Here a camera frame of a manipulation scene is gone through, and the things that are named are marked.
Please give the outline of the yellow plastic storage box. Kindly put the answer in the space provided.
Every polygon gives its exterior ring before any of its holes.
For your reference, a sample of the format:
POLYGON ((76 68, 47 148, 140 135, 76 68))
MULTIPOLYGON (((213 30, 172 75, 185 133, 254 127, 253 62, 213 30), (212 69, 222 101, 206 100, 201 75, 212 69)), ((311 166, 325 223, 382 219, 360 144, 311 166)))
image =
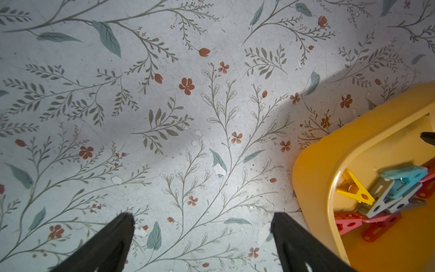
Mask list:
POLYGON ((435 199, 402 213, 374 242, 362 228, 340 235, 337 211, 357 202, 336 192, 347 168, 367 189, 382 172, 434 159, 434 146, 420 138, 435 129, 435 84, 423 83, 375 107, 307 147, 297 158, 292 183, 312 235, 360 272, 432 272, 435 269, 435 199))

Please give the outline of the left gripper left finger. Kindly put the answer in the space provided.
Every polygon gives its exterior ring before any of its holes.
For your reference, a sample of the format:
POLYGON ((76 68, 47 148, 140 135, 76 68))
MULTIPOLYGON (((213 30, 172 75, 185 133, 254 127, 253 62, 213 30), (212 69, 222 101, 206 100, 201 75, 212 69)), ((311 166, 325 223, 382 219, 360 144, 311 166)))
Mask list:
POLYGON ((134 236, 134 216, 121 213, 54 272, 121 272, 134 236))

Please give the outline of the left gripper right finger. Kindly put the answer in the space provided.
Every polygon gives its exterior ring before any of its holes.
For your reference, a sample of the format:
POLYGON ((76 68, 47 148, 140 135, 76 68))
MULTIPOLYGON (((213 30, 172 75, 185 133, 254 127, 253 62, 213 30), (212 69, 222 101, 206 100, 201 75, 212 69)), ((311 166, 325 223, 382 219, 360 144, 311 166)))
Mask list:
POLYGON ((284 272, 354 271, 287 213, 274 214, 271 233, 284 272))

